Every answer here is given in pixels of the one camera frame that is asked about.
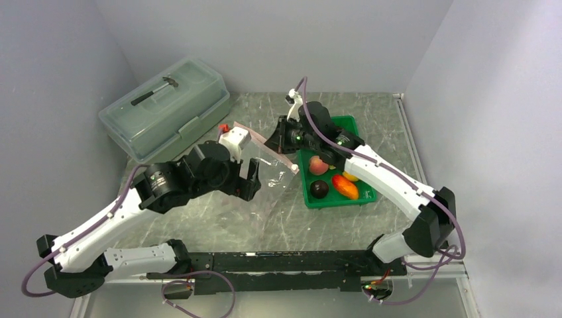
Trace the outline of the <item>pink peach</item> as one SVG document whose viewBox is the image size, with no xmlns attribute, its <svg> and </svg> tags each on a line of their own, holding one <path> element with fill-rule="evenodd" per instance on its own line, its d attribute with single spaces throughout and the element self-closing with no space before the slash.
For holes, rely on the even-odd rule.
<svg viewBox="0 0 562 318">
<path fill-rule="evenodd" d="M 329 170 L 329 165 L 326 164 L 319 156 L 312 156 L 309 159 L 308 170 L 312 175 L 320 176 Z"/>
</svg>

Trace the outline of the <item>clear zip top bag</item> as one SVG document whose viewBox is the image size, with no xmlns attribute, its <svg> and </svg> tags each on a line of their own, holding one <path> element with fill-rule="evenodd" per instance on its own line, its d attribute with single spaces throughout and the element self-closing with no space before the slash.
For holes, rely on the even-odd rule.
<svg viewBox="0 0 562 318">
<path fill-rule="evenodd" d="M 262 231 L 270 213 L 298 174 L 299 168 L 285 155 L 269 149 L 265 145 L 266 138 L 251 128 L 236 122 L 234 130 L 247 135 L 239 156 L 243 161 L 240 176 L 244 178 L 247 176 L 249 164 L 255 159 L 259 163 L 258 178 L 261 188 L 251 201 L 236 199 L 233 201 L 233 206 L 236 213 L 251 229 Z"/>
</svg>

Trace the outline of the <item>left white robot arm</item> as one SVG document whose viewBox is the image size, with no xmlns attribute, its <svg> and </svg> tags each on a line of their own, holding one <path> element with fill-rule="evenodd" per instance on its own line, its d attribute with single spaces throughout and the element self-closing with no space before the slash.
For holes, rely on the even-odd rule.
<svg viewBox="0 0 562 318">
<path fill-rule="evenodd" d="M 50 264 L 44 272 L 48 293 L 77 298 L 135 274 L 184 277 L 193 266 L 181 240 L 133 249 L 115 249 L 113 243 L 139 223 L 213 191 L 252 200 L 261 187 L 260 164 L 251 159 L 246 177 L 242 165 L 232 150 L 207 141 L 179 160 L 136 167 L 113 204 L 64 235 L 38 239 L 38 252 Z"/>
</svg>

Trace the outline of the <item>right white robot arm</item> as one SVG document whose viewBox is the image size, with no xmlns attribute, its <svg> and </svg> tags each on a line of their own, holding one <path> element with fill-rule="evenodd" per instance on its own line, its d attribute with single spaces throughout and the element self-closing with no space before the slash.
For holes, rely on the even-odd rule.
<svg viewBox="0 0 562 318">
<path fill-rule="evenodd" d="M 410 226 L 374 240 L 365 257 L 367 270 L 381 275 L 391 262 L 410 254 L 432 257 L 454 228 L 446 195 L 395 169 L 355 133 L 336 124 L 320 102 L 282 115 L 265 145 L 279 154 L 309 150 L 326 164 L 347 172 L 388 198 L 411 221 Z"/>
</svg>

